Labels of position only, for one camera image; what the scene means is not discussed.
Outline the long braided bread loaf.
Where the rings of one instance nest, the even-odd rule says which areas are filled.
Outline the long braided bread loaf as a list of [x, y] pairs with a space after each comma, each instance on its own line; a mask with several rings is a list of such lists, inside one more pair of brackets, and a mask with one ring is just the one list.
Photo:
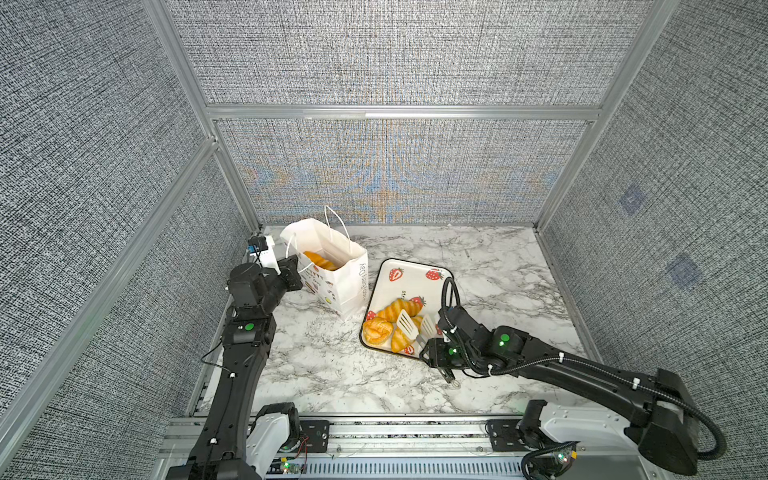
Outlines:
[[318, 268], [328, 270], [328, 271], [335, 271], [338, 269], [338, 266], [334, 264], [331, 260], [326, 259], [317, 253], [314, 253], [311, 251], [305, 251], [304, 255]]

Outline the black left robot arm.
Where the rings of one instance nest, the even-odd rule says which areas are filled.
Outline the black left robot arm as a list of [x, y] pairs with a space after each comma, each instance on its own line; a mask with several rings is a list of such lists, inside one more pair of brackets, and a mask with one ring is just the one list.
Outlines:
[[222, 333], [221, 375], [211, 410], [186, 463], [168, 479], [263, 479], [282, 447], [300, 436], [293, 403], [269, 405], [250, 420], [257, 384], [276, 333], [274, 310], [303, 287], [295, 255], [276, 268], [245, 263], [228, 280], [233, 311]]

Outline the white paper gift bag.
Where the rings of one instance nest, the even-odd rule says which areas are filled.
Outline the white paper gift bag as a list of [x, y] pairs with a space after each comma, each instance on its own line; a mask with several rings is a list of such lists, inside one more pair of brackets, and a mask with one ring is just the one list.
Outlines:
[[[346, 319], [359, 309], [369, 295], [368, 251], [355, 242], [339, 214], [324, 208], [324, 220], [299, 220], [280, 233], [288, 256], [297, 255], [304, 285], [321, 304]], [[328, 271], [315, 266], [305, 255], [311, 251], [338, 266]]]

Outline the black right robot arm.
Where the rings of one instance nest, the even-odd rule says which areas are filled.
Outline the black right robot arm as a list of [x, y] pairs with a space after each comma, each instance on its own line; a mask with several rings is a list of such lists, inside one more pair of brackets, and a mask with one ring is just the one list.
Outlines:
[[697, 473], [700, 421], [677, 374], [619, 370], [510, 326], [490, 330], [462, 307], [443, 308], [439, 314], [442, 335], [427, 340], [419, 358], [447, 382], [454, 380], [455, 370], [470, 370], [481, 378], [521, 376], [557, 386], [628, 420], [624, 435], [651, 463], [680, 475]]

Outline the round bun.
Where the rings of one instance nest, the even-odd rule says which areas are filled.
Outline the round bun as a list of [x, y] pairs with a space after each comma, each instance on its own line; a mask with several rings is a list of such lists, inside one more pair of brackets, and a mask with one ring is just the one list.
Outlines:
[[362, 333], [367, 345], [381, 345], [385, 343], [393, 333], [393, 324], [386, 319], [374, 317], [363, 323]]

